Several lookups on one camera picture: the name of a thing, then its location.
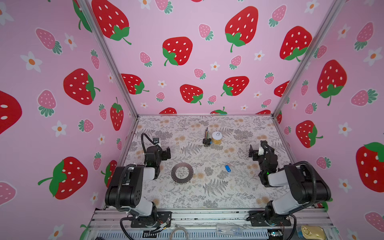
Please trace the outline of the gold computer mouse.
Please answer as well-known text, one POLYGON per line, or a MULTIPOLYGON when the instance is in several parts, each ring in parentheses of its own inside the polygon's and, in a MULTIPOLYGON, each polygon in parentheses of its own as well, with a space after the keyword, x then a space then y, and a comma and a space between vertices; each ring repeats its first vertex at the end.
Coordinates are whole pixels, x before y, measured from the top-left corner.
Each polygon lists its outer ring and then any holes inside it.
POLYGON ((314 226, 297 227, 298 237, 302 240, 326 240, 326 234, 323 228, 314 226))

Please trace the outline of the yellow tin can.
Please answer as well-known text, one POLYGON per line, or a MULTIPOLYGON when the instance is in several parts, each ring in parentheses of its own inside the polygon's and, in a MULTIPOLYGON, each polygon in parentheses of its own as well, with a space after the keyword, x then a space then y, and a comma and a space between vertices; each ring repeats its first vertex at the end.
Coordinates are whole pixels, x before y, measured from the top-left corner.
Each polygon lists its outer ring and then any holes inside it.
POLYGON ((212 133, 212 142, 215 145, 220 145, 222 143, 223 134, 221 132, 215 131, 212 133))

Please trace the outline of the grey metal perforated ring plate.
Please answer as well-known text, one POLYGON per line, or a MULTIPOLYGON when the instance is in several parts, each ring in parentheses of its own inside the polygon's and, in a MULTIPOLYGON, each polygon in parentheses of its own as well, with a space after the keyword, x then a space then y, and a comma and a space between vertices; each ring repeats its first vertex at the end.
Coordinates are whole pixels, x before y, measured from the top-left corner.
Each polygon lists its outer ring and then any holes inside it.
POLYGON ((194 175, 192 166, 188 163, 178 163, 171 171, 171 177, 175 183, 185 184, 191 181, 194 175))

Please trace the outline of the colourful hex key set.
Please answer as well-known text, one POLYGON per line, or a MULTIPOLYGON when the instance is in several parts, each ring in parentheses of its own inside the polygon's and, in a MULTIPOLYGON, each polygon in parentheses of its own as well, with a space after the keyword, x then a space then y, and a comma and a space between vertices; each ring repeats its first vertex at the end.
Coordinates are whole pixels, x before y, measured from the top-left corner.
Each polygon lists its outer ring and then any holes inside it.
POLYGON ((205 147, 209 147, 211 145, 211 141, 212 141, 212 139, 210 138, 209 130, 208 130, 208 128, 206 128, 205 137, 203 139, 203 145, 205 147))

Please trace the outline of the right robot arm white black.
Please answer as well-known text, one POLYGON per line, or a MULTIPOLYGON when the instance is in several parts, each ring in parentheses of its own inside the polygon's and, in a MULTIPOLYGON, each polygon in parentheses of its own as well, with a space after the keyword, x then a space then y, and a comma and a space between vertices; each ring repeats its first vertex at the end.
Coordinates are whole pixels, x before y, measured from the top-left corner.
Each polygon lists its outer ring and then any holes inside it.
POLYGON ((264 211, 249 212, 246 220, 253 226, 289 224, 294 213, 331 199, 330 188, 310 163, 301 161, 278 169, 278 156, 267 141, 261 141, 258 150, 250 147, 249 157, 259 163, 264 187, 289 187, 285 195, 269 201, 264 211))

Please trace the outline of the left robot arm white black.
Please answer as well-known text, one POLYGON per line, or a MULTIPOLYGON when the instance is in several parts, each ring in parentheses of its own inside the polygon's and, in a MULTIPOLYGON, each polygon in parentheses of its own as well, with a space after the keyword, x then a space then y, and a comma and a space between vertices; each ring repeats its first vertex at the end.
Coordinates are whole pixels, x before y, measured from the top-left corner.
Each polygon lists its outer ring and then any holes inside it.
POLYGON ((163 150, 160 139, 150 139, 141 134, 144 163, 117 167, 105 195, 105 204, 120 212, 129 212, 137 219, 149 222, 158 220, 157 207, 142 196, 143 182, 156 180, 161 172, 161 163, 171 158, 170 148, 163 150))

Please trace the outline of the clear plastic box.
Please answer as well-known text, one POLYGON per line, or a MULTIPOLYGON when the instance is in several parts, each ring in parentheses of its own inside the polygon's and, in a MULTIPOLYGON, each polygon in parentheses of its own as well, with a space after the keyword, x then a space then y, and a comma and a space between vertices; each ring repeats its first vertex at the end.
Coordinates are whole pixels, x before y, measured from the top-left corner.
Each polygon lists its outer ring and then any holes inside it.
POLYGON ((217 224, 216 232, 218 235, 223 236, 242 237, 243 227, 239 225, 217 224))

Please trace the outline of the blue capped key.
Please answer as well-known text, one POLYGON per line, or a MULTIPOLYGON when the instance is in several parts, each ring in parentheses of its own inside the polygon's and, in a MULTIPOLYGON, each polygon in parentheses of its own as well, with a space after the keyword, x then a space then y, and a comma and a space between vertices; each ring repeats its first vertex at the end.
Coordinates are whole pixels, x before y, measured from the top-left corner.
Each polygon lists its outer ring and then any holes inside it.
POLYGON ((228 165, 225 165, 225 168, 226 168, 226 170, 227 170, 228 173, 231 172, 231 168, 230 168, 228 165))

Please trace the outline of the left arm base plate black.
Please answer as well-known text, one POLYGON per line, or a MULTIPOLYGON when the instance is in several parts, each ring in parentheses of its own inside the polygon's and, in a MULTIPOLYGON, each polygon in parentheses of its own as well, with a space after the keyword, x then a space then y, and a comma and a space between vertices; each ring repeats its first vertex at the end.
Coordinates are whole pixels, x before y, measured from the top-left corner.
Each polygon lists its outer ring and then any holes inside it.
POLYGON ((161 224, 171 226, 172 212, 160 211, 147 217, 138 217, 131 221, 131 228, 157 228, 161 224))

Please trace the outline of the aluminium rail frame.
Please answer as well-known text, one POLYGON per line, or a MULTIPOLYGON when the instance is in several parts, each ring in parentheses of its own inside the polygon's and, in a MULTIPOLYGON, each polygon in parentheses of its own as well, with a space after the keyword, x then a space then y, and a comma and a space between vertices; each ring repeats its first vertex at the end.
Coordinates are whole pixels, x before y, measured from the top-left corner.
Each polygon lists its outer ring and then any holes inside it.
MULTIPOLYGON (((252 209, 160 209, 172 212, 171 226, 156 235, 144 231, 150 228, 130 228, 124 221, 127 233, 134 240, 285 240, 293 230, 294 219, 289 227, 253 227, 246 221, 252 209), (243 227, 242 237, 218 235, 217 224, 243 227)), ((324 209, 309 208, 294 214, 297 227, 314 226, 324 229, 326 240, 342 240, 324 209)), ((84 240, 128 240, 120 226, 120 219, 127 214, 115 209, 95 211, 84 240)))

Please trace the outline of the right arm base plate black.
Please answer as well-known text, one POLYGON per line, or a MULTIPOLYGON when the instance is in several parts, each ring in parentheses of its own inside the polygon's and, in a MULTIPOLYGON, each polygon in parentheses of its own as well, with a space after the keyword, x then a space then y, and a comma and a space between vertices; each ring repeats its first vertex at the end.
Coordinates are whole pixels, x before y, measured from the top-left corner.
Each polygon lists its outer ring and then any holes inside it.
POLYGON ((289 227, 292 225, 288 215, 277 215, 266 211, 249 211, 246 221, 253 227, 289 227))

